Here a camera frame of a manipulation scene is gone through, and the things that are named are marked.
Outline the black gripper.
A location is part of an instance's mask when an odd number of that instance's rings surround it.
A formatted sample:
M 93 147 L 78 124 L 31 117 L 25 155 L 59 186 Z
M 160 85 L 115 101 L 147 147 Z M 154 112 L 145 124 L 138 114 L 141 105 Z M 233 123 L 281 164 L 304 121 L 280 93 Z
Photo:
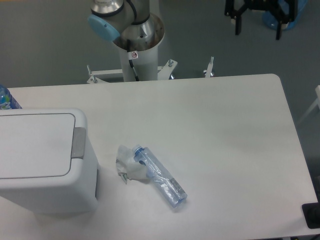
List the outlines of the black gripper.
M 235 35 L 238 36 L 242 31 L 242 14 L 246 10 L 267 11 L 270 12 L 277 21 L 276 40 L 280 40 L 282 36 L 282 25 L 289 22 L 289 17 L 296 16 L 296 1 L 284 1 L 288 10 L 285 10 L 280 5 L 278 0 L 242 0 L 239 9 L 235 8 L 234 0 L 226 0 L 224 7 L 224 15 L 230 16 L 235 20 Z

